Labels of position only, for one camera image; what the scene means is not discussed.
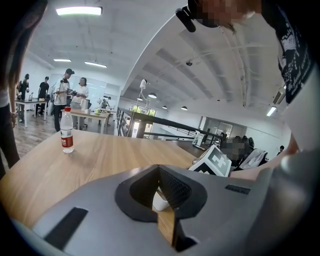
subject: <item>railing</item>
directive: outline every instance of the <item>railing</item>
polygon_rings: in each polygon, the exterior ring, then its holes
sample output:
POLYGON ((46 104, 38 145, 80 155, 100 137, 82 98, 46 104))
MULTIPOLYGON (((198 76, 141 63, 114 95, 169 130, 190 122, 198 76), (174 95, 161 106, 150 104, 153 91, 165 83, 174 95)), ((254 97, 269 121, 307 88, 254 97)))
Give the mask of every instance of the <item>railing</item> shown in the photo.
POLYGON ((169 137, 169 138, 181 138, 181 139, 193 139, 193 137, 196 134, 196 131, 199 133, 205 135, 205 136, 212 136, 211 143, 212 145, 214 140, 219 140, 220 136, 216 134, 212 134, 209 132, 206 132, 204 130, 200 130, 188 125, 184 125, 178 122, 174 122, 171 120, 150 116, 138 112, 132 112, 127 109, 118 108, 117 110, 117 131, 118 136, 126 136, 131 137, 133 134, 134 129, 134 123, 139 122, 139 128, 136 134, 137 138, 144 138, 145 135, 152 135, 151 132, 145 132, 146 125, 147 124, 160 124, 164 126, 168 126, 171 129, 175 129, 178 132, 181 132, 183 134, 186 134, 187 136, 180 136, 180 135, 167 135, 162 133, 156 133, 157 136, 163 136, 163 137, 169 137))
POLYGON ((188 136, 195 136, 196 132, 192 131, 192 130, 185 130, 185 129, 181 129, 181 128, 177 128, 177 127, 172 127, 172 126, 168 126, 169 128, 172 128, 178 132, 187 134, 188 136))

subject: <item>person's arm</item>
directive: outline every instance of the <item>person's arm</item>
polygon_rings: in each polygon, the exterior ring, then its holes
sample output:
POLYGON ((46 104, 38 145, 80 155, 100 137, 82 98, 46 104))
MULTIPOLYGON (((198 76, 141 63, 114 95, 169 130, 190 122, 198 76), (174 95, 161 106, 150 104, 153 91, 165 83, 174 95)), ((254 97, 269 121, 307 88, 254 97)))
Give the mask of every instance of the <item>person's arm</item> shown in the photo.
POLYGON ((289 146, 285 150, 283 150, 279 155, 277 155, 274 159, 272 159, 271 161, 269 161, 261 166, 258 166, 256 168, 233 171, 231 173, 230 177, 255 181, 257 179, 259 173, 263 169, 267 169, 267 168, 273 169, 273 168, 277 167, 278 165, 280 165, 280 163, 284 157, 297 153, 298 149, 299 148, 298 148, 297 142, 296 142, 294 136, 291 134, 289 146))
POLYGON ((9 86, 9 100, 10 100, 10 111, 11 111, 11 122, 12 128, 16 126, 16 104, 15 104, 15 96, 16 96, 16 86, 9 86))

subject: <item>recessed ceiling light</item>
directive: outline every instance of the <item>recessed ceiling light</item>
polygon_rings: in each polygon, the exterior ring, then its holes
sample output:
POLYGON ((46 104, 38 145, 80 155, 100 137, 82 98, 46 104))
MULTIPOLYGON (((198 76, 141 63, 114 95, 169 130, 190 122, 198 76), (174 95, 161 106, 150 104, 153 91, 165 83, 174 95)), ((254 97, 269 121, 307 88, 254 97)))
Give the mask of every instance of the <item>recessed ceiling light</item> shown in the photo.
POLYGON ((54 61, 55 62, 71 62, 70 59, 62 59, 62 58, 55 58, 54 61))
POLYGON ((93 66, 105 68, 105 69, 107 68, 106 65, 101 65, 101 64, 97 64, 97 63, 92 63, 92 62, 87 62, 87 61, 85 61, 84 63, 85 63, 85 64, 88 64, 88 65, 93 65, 93 66))
POLYGON ((101 7, 90 7, 90 6, 75 6, 75 7, 66 7, 56 9, 58 15, 67 15, 67 14, 91 14, 91 15, 101 15, 101 7))
POLYGON ((267 117, 270 117, 276 110, 277 108, 275 106, 273 106, 270 111, 268 112, 268 114, 266 114, 267 117))
POLYGON ((150 98, 153 98, 153 99, 156 99, 156 98, 157 98, 157 95, 152 92, 152 93, 149 94, 149 97, 150 97, 150 98))

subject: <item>black slot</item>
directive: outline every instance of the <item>black slot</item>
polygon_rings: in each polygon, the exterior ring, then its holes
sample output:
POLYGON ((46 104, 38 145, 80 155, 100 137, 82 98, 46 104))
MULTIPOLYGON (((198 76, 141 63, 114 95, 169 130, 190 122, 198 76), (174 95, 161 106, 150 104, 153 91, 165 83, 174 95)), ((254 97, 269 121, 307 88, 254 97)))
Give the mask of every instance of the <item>black slot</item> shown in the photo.
POLYGON ((86 209, 74 207, 44 238, 50 245, 63 250, 86 217, 86 209))
POLYGON ((241 194, 245 194, 245 195, 248 195, 249 192, 250 192, 250 188, 247 188, 247 187, 243 187, 243 186, 236 186, 236 185, 227 185, 225 187, 226 190, 231 190, 231 191, 234 191, 234 192, 237 192, 237 193, 241 193, 241 194))

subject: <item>desk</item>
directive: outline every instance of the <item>desk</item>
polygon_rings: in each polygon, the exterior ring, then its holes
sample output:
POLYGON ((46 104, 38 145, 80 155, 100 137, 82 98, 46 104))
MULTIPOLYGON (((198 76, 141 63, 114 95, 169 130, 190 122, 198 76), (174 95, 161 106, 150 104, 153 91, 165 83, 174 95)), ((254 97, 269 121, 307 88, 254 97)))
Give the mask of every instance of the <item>desk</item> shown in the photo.
POLYGON ((27 128, 27 105, 34 105, 34 117, 36 117, 36 104, 44 104, 44 117, 47 119, 47 101, 39 101, 38 99, 27 100, 27 99, 16 99, 14 101, 16 104, 24 105, 24 127, 27 128))
MULTIPOLYGON (((191 155, 195 156, 196 158, 201 157, 202 154, 206 152, 205 150, 202 150, 196 146, 193 146, 192 141, 189 141, 189 140, 172 140, 171 142, 176 144, 178 147, 184 149, 185 151, 189 152, 191 155)), ((201 144, 201 147, 206 150, 209 149, 208 145, 201 144)))
MULTIPOLYGON (((8 215, 28 228, 51 206, 80 186, 149 165, 186 168, 193 155, 170 141, 73 131, 74 151, 63 153, 60 132, 24 157, 0 180, 0 202, 8 215)), ((159 213, 159 229, 170 241, 173 211, 159 213)))
POLYGON ((70 114, 71 114, 71 116, 78 117, 78 130, 80 130, 79 118, 92 118, 92 119, 98 119, 99 121, 102 120, 100 133, 104 134, 105 123, 106 123, 106 119, 107 118, 109 119, 109 113, 95 114, 94 112, 90 112, 89 114, 86 114, 81 109, 71 109, 70 114))

